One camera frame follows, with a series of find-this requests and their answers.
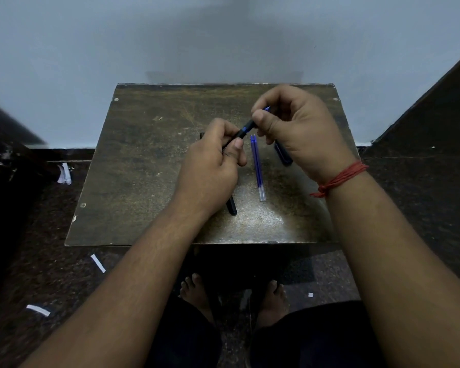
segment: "person's left hand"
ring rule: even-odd
[[[214,119],[208,125],[202,139],[189,146],[173,201],[190,212],[202,213],[206,219],[220,210],[237,185],[237,165],[247,164],[241,138],[235,138],[222,154],[222,146],[238,131],[223,119]]]

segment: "red thread bracelet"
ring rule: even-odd
[[[359,173],[368,169],[368,165],[363,164],[360,160],[352,163],[341,173],[327,182],[325,185],[319,185],[319,192],[312,192],[310,195],[316,198],[326,197],[331,188],[342,185],[345,181],[357,176]]]

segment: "fingernail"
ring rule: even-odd
[[[233,146],[241,150],[244,147],[244,140],[242,138],[235,138],[235,142],[233,143]]]
[[[257,110],[252,114],[252,120],[262,120],[263,113],[262,110]]]

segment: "foot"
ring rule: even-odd
[[[266,294],[261,304],[261,309],[256,322],[256,330],[270,327],[289,311],[288,298],[284,292],[284,285],[276,280],[271,280],[267,285]]]
[[[192,278],[188,276],[180,284],[180,287],[179,297],[196,307],[208,319],[208,322],[214,324],[215,320],[209,307],[208,296],[206,295],[201,276],[198,274],[193,274]]]

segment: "table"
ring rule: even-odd
[[[67,246],[131,245],[171,198],[188,146],[214,117],[242,127],[256,99],[273,85],[118,85],[68,233]],[[348,146],[357,150],[333,84],[299,85],[322,98]],[[196,244],[336,242],[317,185],[274,148],[258,140],[267,201],[260,202],[251,156],[233,193],[237,216],[225,207]]]

